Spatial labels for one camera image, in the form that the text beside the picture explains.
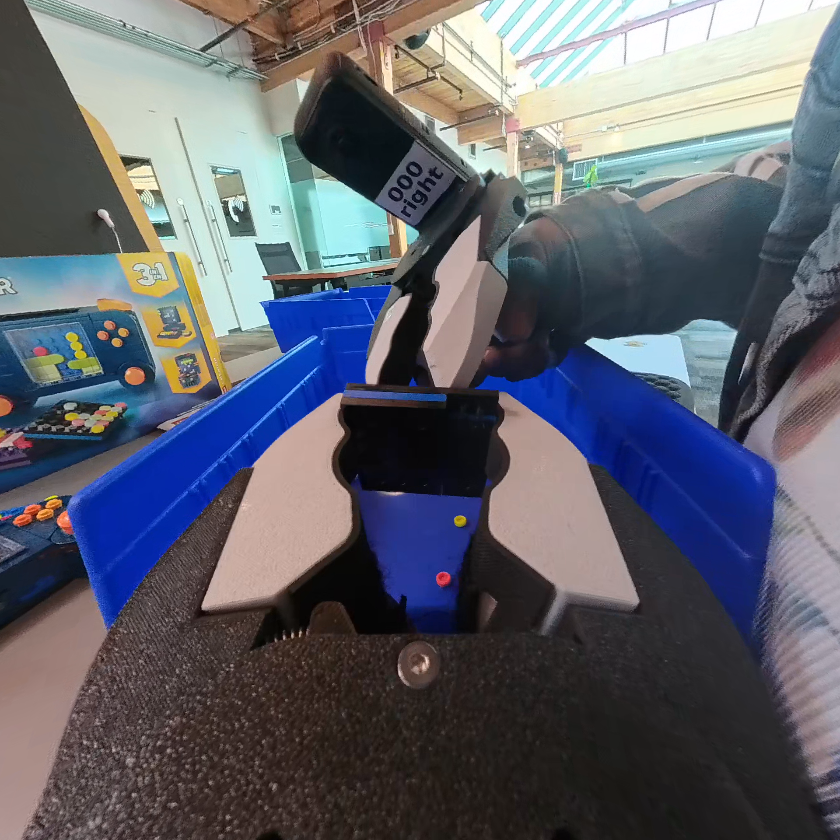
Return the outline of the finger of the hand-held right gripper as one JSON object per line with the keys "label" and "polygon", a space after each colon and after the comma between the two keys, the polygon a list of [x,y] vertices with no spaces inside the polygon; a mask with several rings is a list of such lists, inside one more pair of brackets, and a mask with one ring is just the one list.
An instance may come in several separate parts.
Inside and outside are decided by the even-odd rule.
{"label": "finger of the hand-held right gripper", "polygon": [[439,389],[465,389],[474,381],[507,295],[505,277],[479,256],[479,244],[478,217],[434,271],[436,296],[422,357]]}
{"label": "finger of the hand-held right gripper", "polygon": [[423,355],[429,327],[428,303],[416,292],[389,295],[371,333],[364,382],[367,385],[430,385]]}

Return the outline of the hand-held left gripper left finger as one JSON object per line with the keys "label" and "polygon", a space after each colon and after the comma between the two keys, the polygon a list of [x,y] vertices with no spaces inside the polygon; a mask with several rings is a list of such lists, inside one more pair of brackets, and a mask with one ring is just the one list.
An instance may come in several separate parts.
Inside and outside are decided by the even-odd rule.
{"label": "hand-held left gripper left finger", "polygon": [[347,430],[333,395],[291,426],[253,466],[206,589],[202,611],[276,607],[295,615],[294,596],[358,528],[335,456]]}

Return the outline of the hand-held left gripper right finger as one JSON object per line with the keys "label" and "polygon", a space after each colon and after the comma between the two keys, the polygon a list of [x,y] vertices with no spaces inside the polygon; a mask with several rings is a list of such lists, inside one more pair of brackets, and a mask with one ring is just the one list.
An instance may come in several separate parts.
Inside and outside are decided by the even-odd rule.
{"label": "hand-held left gripper right finger", "polygon": [[639,596],[589,464],[561,431],[498,394],[500,473],[480,526],[490,632],[553,634],[569,606],[632,613]]}

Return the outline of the black toy brick plate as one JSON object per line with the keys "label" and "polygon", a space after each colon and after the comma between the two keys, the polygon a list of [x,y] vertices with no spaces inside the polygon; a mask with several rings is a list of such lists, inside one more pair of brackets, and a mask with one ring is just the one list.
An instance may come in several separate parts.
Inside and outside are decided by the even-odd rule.
{"label": "black toy brick plate", "polygon": [[501,419],[498,391],[349,384],[336,465],[363,490],[480,498]]}

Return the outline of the large blue storage bin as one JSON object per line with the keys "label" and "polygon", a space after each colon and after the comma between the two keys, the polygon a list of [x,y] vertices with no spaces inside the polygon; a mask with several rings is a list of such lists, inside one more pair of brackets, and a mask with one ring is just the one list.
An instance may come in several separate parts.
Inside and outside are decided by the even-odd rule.
{"label": "large blue storage bin", "polygon": [[[328,328],[163,434],[70,501],[100,613],[144,576],[235,474],[364,373],[371,325]],[[507,391],[557,427],[690,560],[747,644],[770,542],[775,475],[761,457],[594,350]]]}

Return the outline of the person's right hand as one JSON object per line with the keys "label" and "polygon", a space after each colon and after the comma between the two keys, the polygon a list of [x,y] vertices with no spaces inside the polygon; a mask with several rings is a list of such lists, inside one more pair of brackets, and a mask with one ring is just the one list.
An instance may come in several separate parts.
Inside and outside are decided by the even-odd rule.
{"label": "person's right hand", "polygon": [[593,338],[644,327],[637,204],[593,191],[531,214],[511,237],[507,295],[474,380],[524,381]]}

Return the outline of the wooden office table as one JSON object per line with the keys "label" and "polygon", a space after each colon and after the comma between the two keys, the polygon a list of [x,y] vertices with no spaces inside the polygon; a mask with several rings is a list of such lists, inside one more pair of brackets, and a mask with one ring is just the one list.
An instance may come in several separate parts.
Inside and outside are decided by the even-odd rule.
{"label": "wooden office table", "polygon": [[263,281],[270,284],[275,299],[334,288],[346,291],[350,288],[391,282],[389,278],[399,262],[399,259],[384,259],[355,265],[292,271],[263,276]]}

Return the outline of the black office chair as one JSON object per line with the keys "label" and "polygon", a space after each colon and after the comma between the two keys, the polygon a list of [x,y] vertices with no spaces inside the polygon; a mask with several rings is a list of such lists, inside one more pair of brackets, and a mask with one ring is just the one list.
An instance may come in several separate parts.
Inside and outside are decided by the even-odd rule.
{"label": "black office chair", "polygon": [[259,259],[268,277],[292,275],[301,272],[294,250],[289,242],[255,245]]}

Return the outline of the black mesh object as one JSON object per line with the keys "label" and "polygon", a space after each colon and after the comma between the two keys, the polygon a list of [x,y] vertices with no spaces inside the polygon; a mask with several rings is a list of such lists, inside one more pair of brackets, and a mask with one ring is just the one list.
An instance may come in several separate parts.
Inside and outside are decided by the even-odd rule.
{"label": "black mesh object", "polygon": [[686,410],[692,413],[696,412],[696,401],[693,390],[684,381],[663,374],[634,372],[633,375],[658,392],[663,393],[675,403],[683,406]]}

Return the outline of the toy brick set box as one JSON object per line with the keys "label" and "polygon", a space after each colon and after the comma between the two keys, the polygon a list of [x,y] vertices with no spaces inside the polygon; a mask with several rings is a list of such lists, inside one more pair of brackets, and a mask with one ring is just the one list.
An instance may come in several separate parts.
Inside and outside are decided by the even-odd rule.
{"label": "toy brick set box", "polygon": [[1,491],[212,401],[230,380],[182,253],[1,259]]}

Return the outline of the person's striped shirt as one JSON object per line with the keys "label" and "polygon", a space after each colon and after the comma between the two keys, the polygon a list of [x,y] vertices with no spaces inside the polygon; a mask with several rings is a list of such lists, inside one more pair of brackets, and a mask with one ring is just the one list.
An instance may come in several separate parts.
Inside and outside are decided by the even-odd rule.
{"label": "person's striped shirt", "polygon": [[838,838],[838,322],[794,368],[745,445],[776,476],[755,617],[763,668],[827,833]]}

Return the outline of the dark blue toy game console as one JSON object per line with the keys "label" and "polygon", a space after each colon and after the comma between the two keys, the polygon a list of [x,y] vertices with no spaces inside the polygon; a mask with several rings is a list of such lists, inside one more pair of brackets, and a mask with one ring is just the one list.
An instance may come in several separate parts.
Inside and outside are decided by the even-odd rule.
{"label": "dark blue toy game console", "polygon": [[69,520],[71,496],[1,511],[1,627],[88,577]]}

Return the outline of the black board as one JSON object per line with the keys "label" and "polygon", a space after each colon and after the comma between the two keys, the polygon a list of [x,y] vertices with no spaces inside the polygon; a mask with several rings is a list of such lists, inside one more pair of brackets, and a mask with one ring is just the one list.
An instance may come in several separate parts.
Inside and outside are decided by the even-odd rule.
{"label": "black board", "polygon": [[1,256],[156,250],[112,170],[121,164],[91,127],[25,2],[1,8]]}

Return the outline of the person's dark denim jacket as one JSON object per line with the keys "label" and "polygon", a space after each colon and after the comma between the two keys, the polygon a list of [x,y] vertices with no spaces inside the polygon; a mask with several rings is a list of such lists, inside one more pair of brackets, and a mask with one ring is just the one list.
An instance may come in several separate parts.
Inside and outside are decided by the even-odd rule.
{"label": "person's dark denim jacket", "polygon": [[740,443],[838,320],[838,152],[836,9],[805,77],[780,207],[724,377],[719,427]]}

